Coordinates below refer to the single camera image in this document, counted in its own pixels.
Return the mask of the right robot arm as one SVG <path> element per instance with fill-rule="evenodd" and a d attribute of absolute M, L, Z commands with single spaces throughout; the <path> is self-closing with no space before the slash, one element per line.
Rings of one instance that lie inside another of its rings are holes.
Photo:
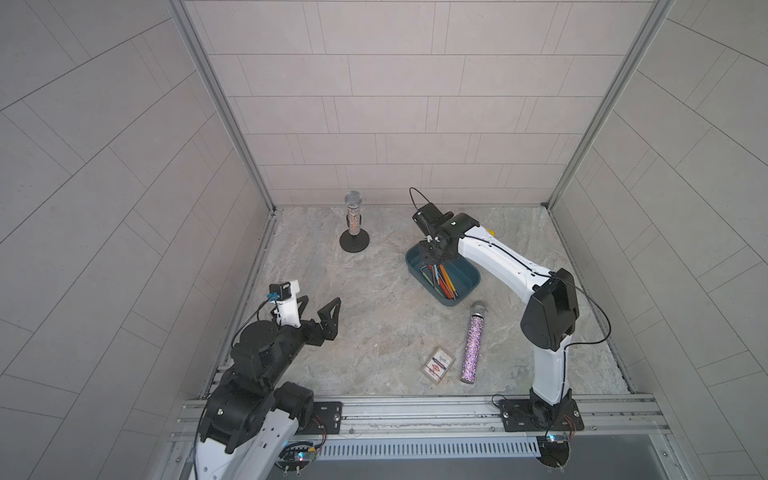
<path fill-rule="evenodd" d="M 540 428 L 577 430 L 576 402 L 568 383 L 568 349 L 607 342 L 573 341 L 580 316 L 578 296 L 586 292 L 576 285 L 570 271 L 549 270 L 503 244 L 476 219 L 465 214 L 441 212 L 433 203 L 418 207 L 413 222 L 425 236 L 409 257 L 412 275 L 437 298 L 455 302 L 461 281 L 451 274 L 463 263 L 473 262 L 504 283 L 525 310 L 520 330 L 534 351 L 534 381 L 528 400 L 530 422 Z"/>

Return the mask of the green hex key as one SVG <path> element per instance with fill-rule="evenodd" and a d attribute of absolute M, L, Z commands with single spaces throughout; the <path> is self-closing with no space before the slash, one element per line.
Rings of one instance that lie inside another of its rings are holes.
<path fill-rule="evenodd" d="M 430 287 L 433 290 L 436 290 L 437 287 L 435 286 L 434 281 L 433 281 L 432 277 L 430 276 L 430 274 L 428 274 L 423 268 L 420 269 L 420 273 L 422 274 L 424 279 L 427 281 L 427 283 L 430 285 Z"/>

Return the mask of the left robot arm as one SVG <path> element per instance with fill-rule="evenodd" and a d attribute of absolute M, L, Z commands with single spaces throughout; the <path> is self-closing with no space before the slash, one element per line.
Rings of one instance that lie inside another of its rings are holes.
<path fill-rule="evenodd" d="M 338 334 L 340 298 L 314 319 L 297 325 L 278 322 L 280 304 L 268 295 L 271 317 L 254 314 L 231 344 L 233 364 L 208 396 L 198 421 L 192 451 L 192 479 L 265 479 L 275 470 L 296 476 L 311 465 L 324 440 L 296 439 L 316 426 L 328 427 L 314 413 L 314 393 L 281 380 L 303 347 L 321 346 Z"/>

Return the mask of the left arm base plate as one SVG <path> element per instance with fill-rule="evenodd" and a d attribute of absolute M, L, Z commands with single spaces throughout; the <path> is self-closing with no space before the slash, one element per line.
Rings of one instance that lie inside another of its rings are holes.
<path fill-rule="evenodd" d="M 309 423 L 306 427 L 299 429 L 297 434 L 303 436 L 337 435 L 341 429 L 342 413 L 342 402 L 315 402 Z"/>

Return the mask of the orange hex key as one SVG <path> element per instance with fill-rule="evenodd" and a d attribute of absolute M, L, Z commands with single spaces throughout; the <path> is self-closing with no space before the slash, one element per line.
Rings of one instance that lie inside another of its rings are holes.
<path fill-rule="evenodd" d="M 445 292 L 445 296 L 450 299 L 456 299 L 457 292 L 451 282 L 450 277 L 447 274 L 445 267 L 443 265 L 438 265 L 436 269 L 439 271 L 440 282 Z"/>

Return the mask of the yellow hex key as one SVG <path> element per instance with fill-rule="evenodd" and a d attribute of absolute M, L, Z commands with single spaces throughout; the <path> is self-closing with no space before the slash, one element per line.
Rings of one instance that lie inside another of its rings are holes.
<path fill-rule="evenodd" d="M 446 283 L 447 288 L 449 288 L 450 291 L 451 291 L 451 297 L 453 299 L 458 298 L 458 296 L 459 296 L 458 292 L 457 292 L 457 290 L 456 290 L 456 288 L 455 288 L 455 286 L 454 286 L 454 284 L 452 282 L 452 279 L 448 275 L 448 271 L 446 270 L 446 268 L 444 266 L 441 266 L 441 270 L 442 270 L 442 275 L 443 275 L 444 282 Z"/>

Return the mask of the red hex key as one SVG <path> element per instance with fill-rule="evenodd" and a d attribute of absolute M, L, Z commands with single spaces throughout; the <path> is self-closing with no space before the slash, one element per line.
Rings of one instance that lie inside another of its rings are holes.
<path fill-rule="evenodd" d="M 448 284 L 444 281 L 440 267 L 438 265 L 431 265 L 430 270 L 434 279 L 434 283 L 437 289 L 439 289 L 443 295 L 444 298 L 448 300 L 453 299 L 453 291 L 448 286 Z"/>

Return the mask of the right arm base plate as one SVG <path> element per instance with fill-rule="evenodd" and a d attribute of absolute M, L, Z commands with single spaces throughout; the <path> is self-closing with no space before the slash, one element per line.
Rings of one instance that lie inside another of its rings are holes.
<path fill-rule="evenodd" d="M 568 391 L 556 406 L 549 405 L 536 395 L 530 398 L 493 400 L 498 408 L 506 432 L 565 432 L 584 430 L 576 401 Z"/>

